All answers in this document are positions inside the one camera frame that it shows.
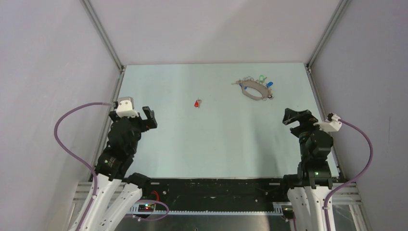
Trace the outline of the large metal keyring plate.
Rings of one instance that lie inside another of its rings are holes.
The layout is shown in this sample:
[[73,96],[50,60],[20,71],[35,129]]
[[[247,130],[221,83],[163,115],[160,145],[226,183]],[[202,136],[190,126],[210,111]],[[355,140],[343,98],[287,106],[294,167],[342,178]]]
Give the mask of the large metal keyring plate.
[[267,83],[269,83],[269,81],[267,81],[267,77],[265,77],[264,82],[259,82],[259,77],[255,79],[251,76],[247,76],[242,79],[238,79],[231,84],[240,86],[242,94],[252,100],[266,101],[274,98],[271,88],[272,86],[267,88]]

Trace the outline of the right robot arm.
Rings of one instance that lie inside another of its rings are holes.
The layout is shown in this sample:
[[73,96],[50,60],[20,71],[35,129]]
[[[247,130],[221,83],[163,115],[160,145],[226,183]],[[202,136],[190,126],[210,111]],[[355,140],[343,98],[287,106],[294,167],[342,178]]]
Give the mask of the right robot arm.
[[301,161],[297,173],[284,175],[280,196],[290,201],[293,208],[293,228],[296,231],[334,231],[332,211],[332,173],[328,155],[333,146],[332,136],[319,127],[309,110],[286,108],[284,125],[299,122],[290,132],[298,138]]

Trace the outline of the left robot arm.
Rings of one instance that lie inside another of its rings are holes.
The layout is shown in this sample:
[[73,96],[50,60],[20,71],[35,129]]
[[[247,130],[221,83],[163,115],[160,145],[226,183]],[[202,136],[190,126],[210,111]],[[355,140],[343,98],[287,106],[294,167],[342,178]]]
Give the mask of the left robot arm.
[[145,119],[133,110],[118,106],[109,113],[112,120],[107,143],[95,167],[89,194],[72,231],[113,231],[137,200],[151,197],[150,179],[140,173],[125,177],[133,163],[141,134],[157,128],[154,111],[143,107]]

